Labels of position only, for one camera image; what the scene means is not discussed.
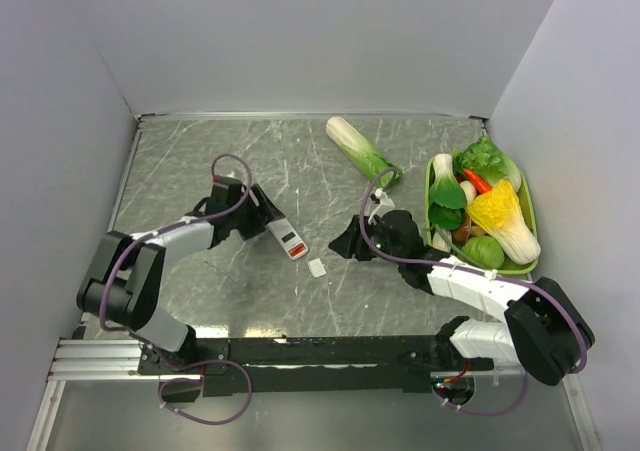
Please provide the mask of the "white battery cover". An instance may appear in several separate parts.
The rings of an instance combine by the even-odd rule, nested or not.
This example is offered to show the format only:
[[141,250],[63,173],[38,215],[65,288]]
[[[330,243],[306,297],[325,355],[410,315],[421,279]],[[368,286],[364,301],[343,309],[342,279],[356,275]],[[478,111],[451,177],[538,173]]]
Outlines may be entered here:
[[314,278],[320,278],[326,275],[326,268],[319,258],[309,260],[307,265]]

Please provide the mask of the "white remote control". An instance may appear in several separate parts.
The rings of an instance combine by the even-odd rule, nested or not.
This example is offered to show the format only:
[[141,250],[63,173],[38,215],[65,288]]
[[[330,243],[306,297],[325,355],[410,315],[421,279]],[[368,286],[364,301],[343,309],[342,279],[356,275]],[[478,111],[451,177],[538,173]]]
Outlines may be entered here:
[[266,228],[292,261],[308,253],[307,244],[287,218],[271,221],[266,224]]

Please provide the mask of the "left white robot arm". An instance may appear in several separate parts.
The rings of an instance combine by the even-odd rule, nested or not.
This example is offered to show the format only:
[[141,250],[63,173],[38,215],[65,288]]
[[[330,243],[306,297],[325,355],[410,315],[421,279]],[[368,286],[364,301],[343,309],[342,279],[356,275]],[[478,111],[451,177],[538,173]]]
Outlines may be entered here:
[[249,240],[284,217],[259,185],[216,175],[211,194],[177,222],[137,234],[106,233],[76,304],[162,350],[172,371],[187,372],[200,359],[196,332],[159,304],[163,279],[179,260],[221,244],[232,231]]

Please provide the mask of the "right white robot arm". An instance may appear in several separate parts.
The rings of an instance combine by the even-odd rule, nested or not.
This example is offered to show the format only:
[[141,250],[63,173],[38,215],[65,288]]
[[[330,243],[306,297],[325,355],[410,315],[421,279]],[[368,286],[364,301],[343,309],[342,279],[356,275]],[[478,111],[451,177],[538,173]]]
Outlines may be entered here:
[[528,282],[472,267],[426,244],[405,210],[353,216],[329,248],[345,259],[384,258],[396,264],[411,287],[490,316],[488,322],[457,318],[442,328],[436,354],[448,369],[476,358],[514,362],[554,386],[586,365],[595,336],[555,280]]

